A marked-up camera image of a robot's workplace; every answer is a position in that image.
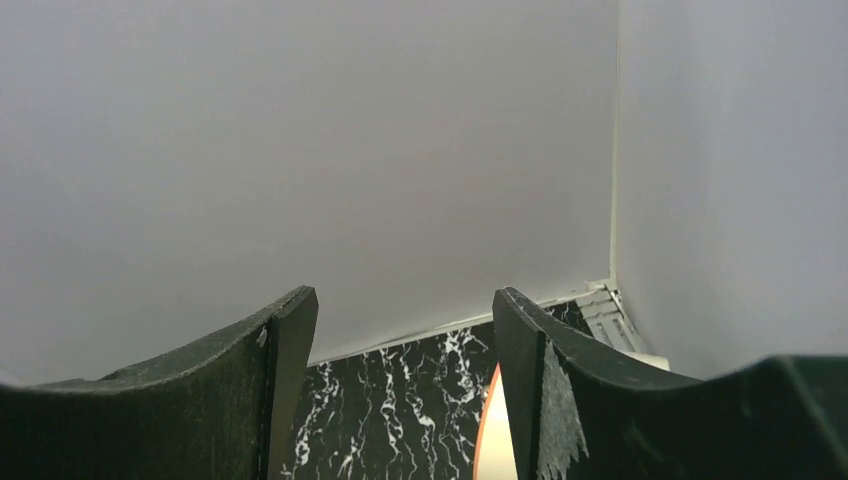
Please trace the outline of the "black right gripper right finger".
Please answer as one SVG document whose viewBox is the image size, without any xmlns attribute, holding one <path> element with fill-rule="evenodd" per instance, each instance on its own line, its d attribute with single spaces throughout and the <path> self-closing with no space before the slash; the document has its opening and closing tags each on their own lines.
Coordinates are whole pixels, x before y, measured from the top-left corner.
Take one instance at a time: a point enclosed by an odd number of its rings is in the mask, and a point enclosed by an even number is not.
<svg viewBox="0 0 848 480">
<path fill-rule="evenodd" d="M 847 360 L 778 355 L 698 380 L 652 366 L 512 287 L 492 305 L 522 479 L 843 479 Z"/>
</svg>

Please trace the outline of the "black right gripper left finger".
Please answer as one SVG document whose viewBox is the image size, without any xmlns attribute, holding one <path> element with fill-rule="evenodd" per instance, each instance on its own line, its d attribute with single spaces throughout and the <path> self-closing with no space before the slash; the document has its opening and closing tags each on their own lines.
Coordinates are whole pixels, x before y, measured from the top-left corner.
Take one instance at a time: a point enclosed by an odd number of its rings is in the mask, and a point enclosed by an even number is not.
<svg viewBox="0 0 848 480">
<path fill-rule="evenodd" d="M 319 303 L 301 286 L 97 380 L 1 388 L 5 479 L 279 479 Z"/>
</svg>

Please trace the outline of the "white round stool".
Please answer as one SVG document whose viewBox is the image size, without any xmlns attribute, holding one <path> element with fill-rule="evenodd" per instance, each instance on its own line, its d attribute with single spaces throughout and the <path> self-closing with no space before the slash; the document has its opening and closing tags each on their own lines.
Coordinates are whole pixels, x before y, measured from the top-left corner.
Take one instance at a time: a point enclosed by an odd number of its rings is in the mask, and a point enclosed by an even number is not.
<svg viewBox="0 0 848 480">
<path fill-rule="evenodd" d="M 530 387 L 534 398 L 508 399 L 503 369 L 495 371 L 477 434 L 474 479 L 592 479 L 577 399 L 566 369 L 543 352 Z"/>
</svg>

